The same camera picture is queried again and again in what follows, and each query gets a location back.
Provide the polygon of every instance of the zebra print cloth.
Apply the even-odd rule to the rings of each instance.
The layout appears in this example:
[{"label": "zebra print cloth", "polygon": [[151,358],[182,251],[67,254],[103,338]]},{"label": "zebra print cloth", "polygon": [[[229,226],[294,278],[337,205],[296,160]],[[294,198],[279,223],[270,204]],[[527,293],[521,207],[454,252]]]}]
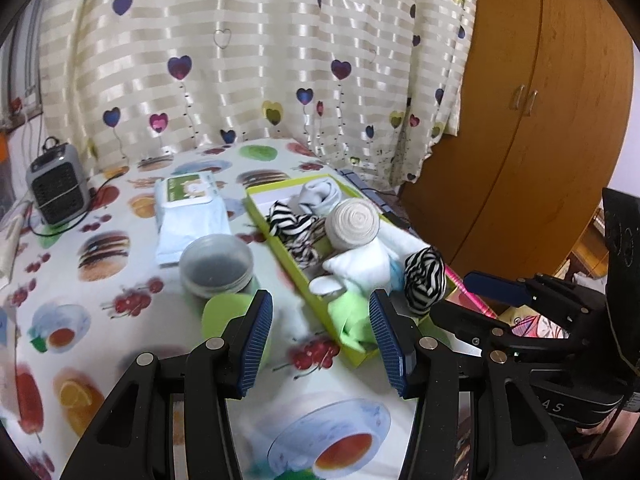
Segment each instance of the zebra print cloth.
[{"label": "zebra print cloth", "polygon": [[269,234],[280,238],[301,269],[320,261],[314,243],[325,236],[324,218],[310,214],[296,215],[288,205],[274,202],[267,221]]},{"label": "zebra print cloth", "polygon": [[412,312],[428,314],[431,305],[444,298],[446,288],[445,264],[435,247],[427,247],[405,260],[404,295]]}]

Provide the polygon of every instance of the gray plastic container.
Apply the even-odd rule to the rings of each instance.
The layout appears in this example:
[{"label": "gray plastic container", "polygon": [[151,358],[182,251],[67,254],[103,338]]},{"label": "gray plastic container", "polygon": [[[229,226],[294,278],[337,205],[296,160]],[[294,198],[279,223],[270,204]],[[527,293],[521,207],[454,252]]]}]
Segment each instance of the gray plastic container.
[{"label": "gray plastic container", "polygon": [[222,292],[240,292],[254,276],[251,249],[233,235],[207,235],[190,243],[178,263],[182,285],[208,300]]}]

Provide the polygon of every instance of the wet wipes package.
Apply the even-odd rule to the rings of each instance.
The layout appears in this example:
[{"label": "wet wipes package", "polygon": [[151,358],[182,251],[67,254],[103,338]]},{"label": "wet wipes package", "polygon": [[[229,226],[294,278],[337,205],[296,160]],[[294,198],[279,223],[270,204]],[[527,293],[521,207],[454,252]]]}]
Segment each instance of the wet wipes package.
[{"label": "wet wipes package", "polygon": [[175,264],[187,245],[210,234],[231,234],[225,202],[212,173],[188,173],[155,186],[159,240],[156,262]]}]

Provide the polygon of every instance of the pink heart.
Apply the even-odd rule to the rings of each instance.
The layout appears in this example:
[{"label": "pink heart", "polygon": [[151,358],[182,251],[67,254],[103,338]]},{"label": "pink heart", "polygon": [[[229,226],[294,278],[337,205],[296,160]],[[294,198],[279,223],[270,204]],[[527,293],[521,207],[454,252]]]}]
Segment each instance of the pink heart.
[{"label": "pink heart", "polygon": [[159,134],[164,132],[167,124],[169,123],[169,117],[167,114],[162,113],[160,115],[153,114],[149,117],[149,125]]}]

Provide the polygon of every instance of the gray portable heater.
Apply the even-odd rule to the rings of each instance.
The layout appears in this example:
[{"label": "gray portable heater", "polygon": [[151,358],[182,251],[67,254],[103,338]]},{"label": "gray portable heater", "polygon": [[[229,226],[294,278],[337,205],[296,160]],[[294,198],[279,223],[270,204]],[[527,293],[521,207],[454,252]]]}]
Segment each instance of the gray portable heater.
[{"label": "gray portable heater", "polygon": [[72,144],[46,148],[29,166],[26,179],[35,205],[49,225],[69,222],[89,207],[86,177]]}]

